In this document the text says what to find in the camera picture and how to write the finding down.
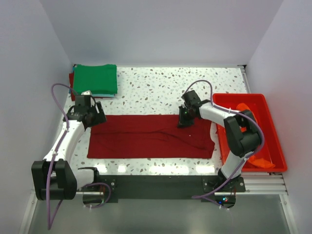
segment stack of cloths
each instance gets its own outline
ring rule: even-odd
[[[112,98],[117,94],[117,66],[76,65],[69,74],[70,86],[78,93],[90,90],[95,98]]]

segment white wall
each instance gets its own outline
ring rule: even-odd
[[[284,173],[301,234],[312,214],[312,1],[284,0],[247,65],[252,92],[268,101],[288,171]]]
[[[282,0],[40,0],[73,63],[242,65]]]
[[[18,233],[33,187],[31,165],[51,147],[60,112],[50,86],[70,62],[37,0],[0,2],[0,233]],[[56,94],[64,103],[64,89]]]

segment gray floor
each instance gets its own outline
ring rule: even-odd
[[[89,212],[76,196],[63,202],[50,231],[45,202],[39,201],[29,233],[289,234],[277,195],[241,195],[231,214],[198,200],[120,200]]]

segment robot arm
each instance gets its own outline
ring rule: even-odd
[[[257,128],[242,116],[221,111],[213,107],[208,100],[201,101],[194,90],[185,93],[182,98],[185,101],[185,106],[179,108],[178,127],[191,126],[194,123],[194,118],[198,117],[215,122],[225,128],[230,152],[226,162],[218,171],[219,181],[216,187],[228,179],[244,161],[232,176],[232,180],[238,178],[248,155],[261,144],[261,136]],[[254,120],[251,111],[245,110],[242,113]],[[240,127],[246,127],[247,130],[241,132]]]
[[[69,163],[78,143],[78,140],[88,127],[95,126],[106,121],[106,117],[100,102],[95,102],[90,91],[76,96],[75,105],[72,106],[67,117],[69,128],[66,122],[63,123],[62,131],[57,138],[52,150],[44,157],[43,161],[35,161],[32,165],[32,175],[36,196],[39,200],[46,199],[46,181],[48,168],[52,160],[54,149],[59,143],[64,131],[66,136],[59,146],[53,164],[55,174],[51,175],[50,199],[62,200],[73,199],[77,189],[86,184],[95,182],[98,171],[96,168],[79,168],[71,170]]]

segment metal frame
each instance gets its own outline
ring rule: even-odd
[[[239,66],[244,78],[247,92],[250,93],[247,76],[244,66]],[[291,234],[298,234],[294,216],[289,204],[287,188],[285,186],[283,175],[274,175],[269,173],[242,173],[245,183],[245,192],[237,192],[237,195],[279,195],[284,210],[285,218]],[[215,195],[229,195],[227,192],[217,192]],[[98,192],[77,192],[77,195],[98,195]],[[37,204],[35,190],[32,189],[27,204],[24,218],[21,224],[19,234],[27,234],[32,222],[34,211]]]

